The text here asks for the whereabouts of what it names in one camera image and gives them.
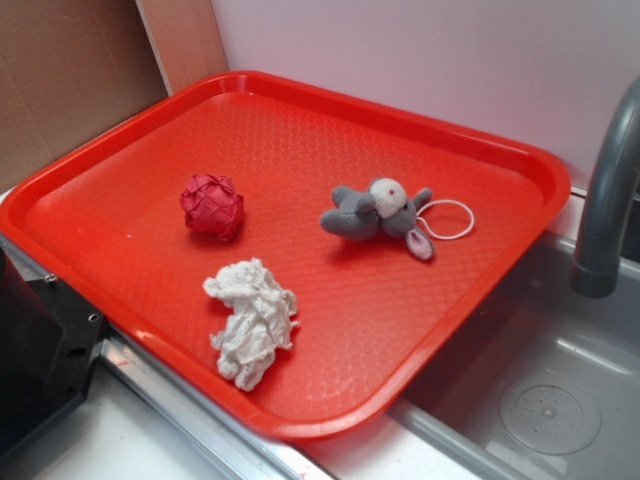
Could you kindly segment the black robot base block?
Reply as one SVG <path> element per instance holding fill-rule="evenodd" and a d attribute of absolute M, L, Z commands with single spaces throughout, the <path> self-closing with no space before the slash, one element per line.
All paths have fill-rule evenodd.
<path fill-rule="evenodd" d="M 1 461 L 87 398 L 106 320 L 61 279 L 26 280 L 1 254 Z"/>

